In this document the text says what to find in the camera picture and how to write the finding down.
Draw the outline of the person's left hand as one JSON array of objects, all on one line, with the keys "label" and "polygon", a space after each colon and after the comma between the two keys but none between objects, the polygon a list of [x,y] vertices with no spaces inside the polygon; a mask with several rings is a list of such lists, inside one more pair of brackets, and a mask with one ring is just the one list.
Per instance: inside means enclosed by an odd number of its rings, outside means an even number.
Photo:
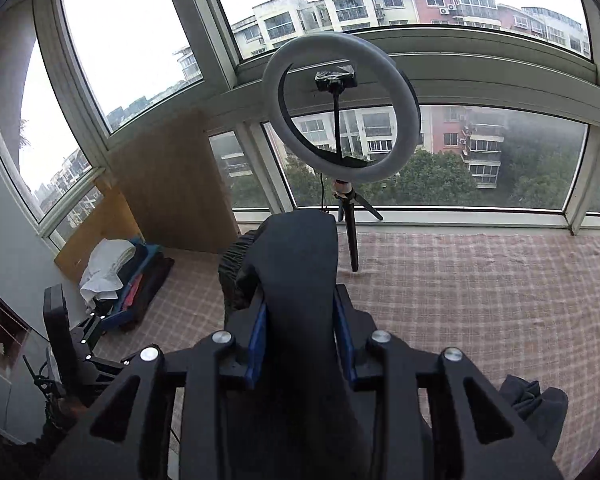
[{"label": "person's left hand", "polygon": [[45,429],[68,432],[87,412],[87,407],[77,398],[50,396],[45,401]]}]

